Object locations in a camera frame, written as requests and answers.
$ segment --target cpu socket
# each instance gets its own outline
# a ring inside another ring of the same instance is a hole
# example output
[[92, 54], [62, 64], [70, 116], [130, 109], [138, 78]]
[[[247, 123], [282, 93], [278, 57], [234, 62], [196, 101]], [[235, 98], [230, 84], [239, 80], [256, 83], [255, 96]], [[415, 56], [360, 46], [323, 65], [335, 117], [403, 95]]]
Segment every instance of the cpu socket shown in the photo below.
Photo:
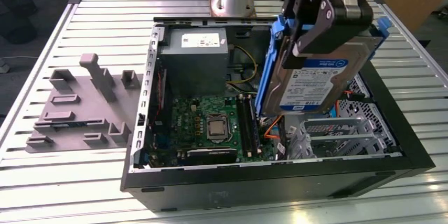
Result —
[[216, 144], [228, 140], [227, 114], [207, 115], [207, 139]]

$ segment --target motherboard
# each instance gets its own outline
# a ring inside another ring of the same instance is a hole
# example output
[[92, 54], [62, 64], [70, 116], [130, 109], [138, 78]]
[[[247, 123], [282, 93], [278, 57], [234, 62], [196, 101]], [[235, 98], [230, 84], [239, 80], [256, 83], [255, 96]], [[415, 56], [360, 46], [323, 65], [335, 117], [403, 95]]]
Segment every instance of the motherboard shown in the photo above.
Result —
[[246, 97], [175, 99], [170, 136], [158, 136], [163, 166], [272, 161], [252, 106]]

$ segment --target slotted metal table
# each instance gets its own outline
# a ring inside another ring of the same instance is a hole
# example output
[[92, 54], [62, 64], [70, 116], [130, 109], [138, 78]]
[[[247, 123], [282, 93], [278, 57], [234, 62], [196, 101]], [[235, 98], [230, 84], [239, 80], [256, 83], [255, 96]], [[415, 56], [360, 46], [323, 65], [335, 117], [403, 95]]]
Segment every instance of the slotted metal table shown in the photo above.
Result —
[[[448, 223], [447, 74], [387, 5], [370, 3], [375, 19], [387, 16], [394, 23], [372, 62], [435, 169], [359, 198], [152, 213], [119, 190], [124, 148], [28, 154], [52, 71], [88, 75], [79, 56], [95, 52], [111, 74], [143, 73], [152, 18], [210, 15], [208, 0], [82, 0], [66, 8], [0, 128], [0, 222]], [[280, 8], [278, 0], [256, 0], [258, 16], [275, 16]]]

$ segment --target yellow cable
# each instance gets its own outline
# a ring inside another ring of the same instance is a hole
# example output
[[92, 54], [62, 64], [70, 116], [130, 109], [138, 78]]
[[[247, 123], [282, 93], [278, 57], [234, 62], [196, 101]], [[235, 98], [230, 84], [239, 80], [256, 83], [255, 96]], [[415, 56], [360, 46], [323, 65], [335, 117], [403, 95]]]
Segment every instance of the yellow cable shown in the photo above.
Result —
[[238, 49], [240, 49], [251, 58], [252, 62], [254, 62], [254, 74], [250, 78], [247, 78], [246, 80], [240, 80], [240, 81], [228, 81], [227, 83], [244, 83], [251, 81], [255, 78], [255, 75], [258, 74], [258, 63], [255, 62], [255, 58], [254, 56], [248, 53], [248, 51], [246, 51], [246, 49], [240, 46], [235, 46]]

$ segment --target hard drive label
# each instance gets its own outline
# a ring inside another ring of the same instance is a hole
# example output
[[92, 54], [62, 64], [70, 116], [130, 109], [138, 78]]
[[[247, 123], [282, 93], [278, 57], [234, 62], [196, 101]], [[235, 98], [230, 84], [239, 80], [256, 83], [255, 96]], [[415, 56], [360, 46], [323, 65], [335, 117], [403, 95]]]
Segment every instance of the hard drive label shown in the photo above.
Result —
[[307, 60], [304, 67], [292, 72], [280, 108], [290, 111], [316, 109], [334, 87], [331, 78], [344, 71], [347, 64], [348, 60]]

